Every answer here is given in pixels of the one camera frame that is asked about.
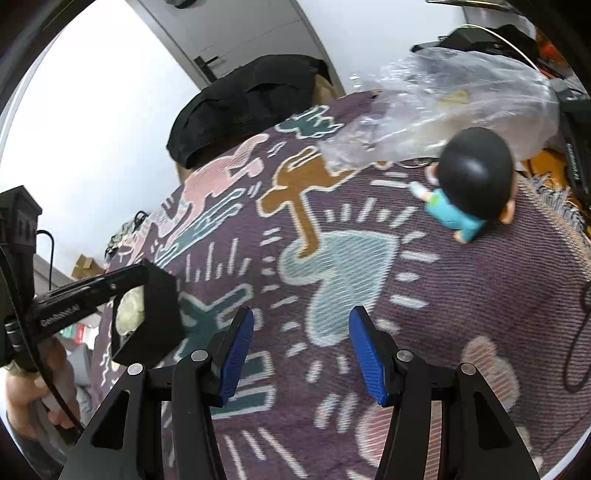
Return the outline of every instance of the black fabric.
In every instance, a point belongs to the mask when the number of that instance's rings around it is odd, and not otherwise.
[[[535,62],[538,59],[538,45],[535,40],[524,34],[515,25],[503,25],[499,28],[493,28],[492,31],[498,33],[501,37],[510,41],[531,61]]]
[[[216,156],[200,153],[224,152],[305,111],[317,74],[330,80],[322,60],[304,55],[267,55],[230,72],[181,110],[168,139],[170,155],[195,168]]]

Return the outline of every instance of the plastic bag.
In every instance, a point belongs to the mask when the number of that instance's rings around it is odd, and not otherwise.
[[[135,287],[121,298],[117,310],[115,329],[121,336],[134,332],[145,319],[144,287]]]
[[[327,168],[438,157],[468,127],[501,135],[515,161],[538,154],[558,130],[550,82],[519,61],[476,51],[426,48],[381,70],[372,111],[319,143]]]

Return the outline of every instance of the cable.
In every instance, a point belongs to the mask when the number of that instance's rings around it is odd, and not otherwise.
[[[591,317],[591,304],[588,304],[586,301],[587,293],[589,293],[589,291],[591,291],[591,281],[588,281],[585,284],[581,292],[581,306],[583,308],[583,311],[585,312],[585,319],[583,320],[583,324],[579,327],[579,330],[575,334],[573,341],[569,346],[569,352],[566,355],[566,360],[564,361],[564,368],[562,370],[562,381],[564,384],[564,388],[567,392],[572,394],[579,393],[582,389],[584,389],[585,385],[589,381],[589,377],[591,377],[591,364],[589,364],[587,372],[585,373],[583,379],[579,383],[577,383],[576,385],[572,385],[569,383],[570,361],[572,359],[574,349],[579,341],[579,337],[581,336],[585,326],[589,322],[589,317]]]
[[[6,253],[4,252],[4,249],[2,248],[1,245],[0,245],[0,273],[2,274],[2,276],[4,278],[4,282],[5,282],[6,287],[8,289],[8,297],[10,298],[10,303],[12,304],[14,316],[17,320],[18,328],[21,331],[21,335],[22,335],[23,342],[25,343],[25,347],[26,347],[29,355],[31,355],[31,360],[33,362],[33,365],[39,371],[41,378],[47,384],[47,388],[49,388],[49,391],[54,396],[54,398],[56,399],[56,401],[59,404],[59,406],[61,407],[61,409],[64,411],[66,416],[70,419],[70,421],[74,424],[74,428],[76,429],[76,431],[79,434],[82,434],[84,432],[84,427],[82,426],[80,421],[78,421],[78,419],[74,416],[74,414],[70,410],[70,407],[68,407],[68,405],[64,401],[63,397],[61,396],[61,394],[57,390],[56,386],[51,381],[49,375],[45,371],[45,366],[43,365],[43,362],[41,360],[41,356],[39,355],[39,350],[37,349],[37,346],[33,345],[33,342],[31,341],[31,338],[29,337],[28,331],[25,329],[24,325],[22,324],[22,319],[24,317],[22,314],[21,300],[20,300],[20,297],[18,296],[17,285],[14,281],[14,275],[12,274],[12,268],[10,267],[10,263],[8,262],[8,257],[6,256]]]
[[[520,49],[518,49],[515,45],[513,45],[509,40],[507,40],[506,38],[501,37],[497,32],[493,32],[492,30],[490,30],[490,29],[488,29],[486,27],[481,27],[480,25],[474,25],[474,24],[471,24],[471,23],[463,24],[462,26],[460,26],[458,28],[463,28],[463,27],[480,28],[481,30],[486,31],[486,32],[490,33],[491,35],[494,35],[496,38],[500,38],[503,42],[505,42],[507,45],[509,45],[511,48],[513,48],[513,50],[515,50],[519,55],[521,55],[524,58],[524,60],[527,63],[529,63],[534,69],[536,69],[538,72],[542,73],[540,71],[540,69],[538,68],[538,66],[534,62],[532,62],[530,60],[530,58],[525,53],[523,53]]]
[[[136,231],[140,227],[140,225],[142,223],[144,223],[144,220],[146,220],[147,217],[148,217],[148,214],[146,212],[144,212],[143,210],[140,210],[138,213],[135,214],[134,231]]]
[[[53,235],[47,230],[37,230],[37,235],[47,235],[51,239],[51,258],[49,260],[49,289],[51,290],[51,272],[53,271],[53,251],[56,247],[56,241]]]
[[[579,93],[579,94],[581,94],[581,95],[583,95],[583,96],[587,96],[587,94],[586,94],[585,92],[582,92],[582,91],[581,91],[581,90],[579,90],[578,88],[572,88],[572,87],[569,87],[569,89],[570,89],[572,92],[576,92],[576,93]]]

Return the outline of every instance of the black device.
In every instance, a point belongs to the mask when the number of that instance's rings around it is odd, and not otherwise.
[[[171,367],[131,365],[90,420],[60,480],[164,480],[163,401],[172,402],[178,478],[225,480],[210,407],[234,395],[253,332],[252,311],[241,307],[206,350]]]
[[[591,215],[591,100],[570,89],[557,92],[560,133],[564,140],[566,176],[574,196]]]
[[[241,307],[228,331],[177,365],[131,365],[92,417],[60,480],[163,480],[161,402],[172,401],[179,480],[225,480],[210,406],[234,395],[252,339],[254,316]],[[538,480],[530,454],[474,365],[437,367],[399,349],[365,309],[349,316],[349,334],[369,393],[394,411],[376,480],[422,480],[431,402],[443,402],[440,480]]]
[[[14,360],[25,371],[37,371],[19,320],[24,323],[29,342],[38,345],[65,327],[95,313],[98,306],[111,298],[115,298],[115,317],[122,296],[139,286],[144,286],[145,319],[135,332],[125,338],[119,337],[115,331],[112,355],[123,365],[141,361],[153,367],[184,336],[174,277],[142,260],[138,264],[83,278],[35,297],[33,255],[37,218],[41,212],[39,205],[22,186],[0,193],[0,246],[15,278],[22,310],[21,318],[17,318],[7,298],[9,290],[0,288],[4,325],[0,329],[0,367]]]
[[[442,402],[439,480],[537,480],[513,422],[478,369],[430,365],[374,326],[365,309],[349,315],[349,336],[368,392],[394,407],[376,480],[421,480],[431,402]]]

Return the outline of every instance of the metal screw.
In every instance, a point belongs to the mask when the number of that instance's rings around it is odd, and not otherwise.
[[[142,364],[132,364],[127,368],[127,373],[129,375],[138,375],[142,372],[144,366]]]
[[[466,375],[474,375],[476,373],[476,367],[472,364],[462,364],[461,370]]]
[[[191,360],[194,362],[203,362],[204,360],[207,360],[208,355],[209,354],[205,350],[195,350],[191,353]]]
[[[410,362],[413,359],[413,357],[413,353],[409,352],[408,350],[399,350],[396,354],[396,358],[398,358],[398,360],[400,360],[401,362]]]

